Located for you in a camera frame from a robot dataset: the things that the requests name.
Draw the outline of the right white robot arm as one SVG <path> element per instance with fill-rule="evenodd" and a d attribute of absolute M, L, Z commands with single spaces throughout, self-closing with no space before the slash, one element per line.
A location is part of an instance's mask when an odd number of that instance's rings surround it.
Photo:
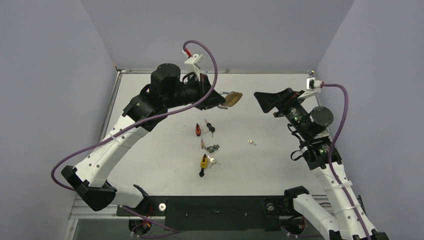
<path fill-rule="evenodd" d="M 255 92 L 253 95 L 264 113 L 272 109 L 276 118 L 285 117 L 291 134 L 299 140 L 298 153 L 322 186 L 333 213 L 313 199 L 309 191 L 298 186 L 287 189 L 282 207 L 289 214 L 308 220 L 326 240 L 387 240 L 367 217 L 355 199 L 342 158 L 334 141 L 324 132 L 333 122 L 333 113 L 324 106 L 307 111 L 302 103 L 304 91 L 287 88 L 277 93 Z"/>

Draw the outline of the large brass padlock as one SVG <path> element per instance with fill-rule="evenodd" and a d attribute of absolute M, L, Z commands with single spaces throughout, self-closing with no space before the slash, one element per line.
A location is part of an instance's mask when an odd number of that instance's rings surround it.
<path fill-rule="evenodd" d="M 218 105 L 217 107 L 219 109 L 224 109 L 224 110 L 228 110 L 229 108 L 233 107 L 243 97 L 243 93 L 236 92 L 236 91 L 231 91 L 231 92 L 222 91 L 220 95 L 224 97 L 225 102 L 223 104 Z"/>

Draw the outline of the yellow padlock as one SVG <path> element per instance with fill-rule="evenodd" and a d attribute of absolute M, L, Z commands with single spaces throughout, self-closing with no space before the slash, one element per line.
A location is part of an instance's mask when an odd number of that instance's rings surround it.
<path fill-rule="evenodd" d="M 220 163 L 215 158 L 204 154 L 200 160 L 199 176 L 202 178 L 205 175 L 205 170 L 211 169 L 215 165 L 220 165 Z"/>

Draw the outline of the small padlock keys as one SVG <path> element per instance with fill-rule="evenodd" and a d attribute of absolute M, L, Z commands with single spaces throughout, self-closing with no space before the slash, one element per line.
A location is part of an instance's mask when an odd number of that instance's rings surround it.
<path fill-rule="evenodd" d="M 206 150 L 208 153 L 214 153 L 214 152 L 216 152 L 219 148 L 220 148 L 220 146 L 219 146 L 218 144 L 214 144 L 214 145 L 211 145 L 211 146 L 206 146 L 206 147 L 205 147 L 205 150 Z"/>

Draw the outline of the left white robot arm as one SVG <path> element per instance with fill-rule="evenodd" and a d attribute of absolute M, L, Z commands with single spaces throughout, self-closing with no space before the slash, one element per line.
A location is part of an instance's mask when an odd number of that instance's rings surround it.
<path fill-rule="evenodd" d="M 177 65 L 159 65 L 151 73 L 150 83 L 123 109 L 109 134 L 84 160 L 75 166 L 65 166 L 62 176 L 95 212 L 119 205 L 129 207 L 136 215 L 145 214 L 149 210 L 149 195 L 136 184 L 111 184 L 108 176 L 126 153 L 168 116 L 169 109 L 197 101 L 197 109 L 208 110 L 226 100 L 213 89 L 206 74 L 196 75 L 192 71 L 181 78 Z"/>

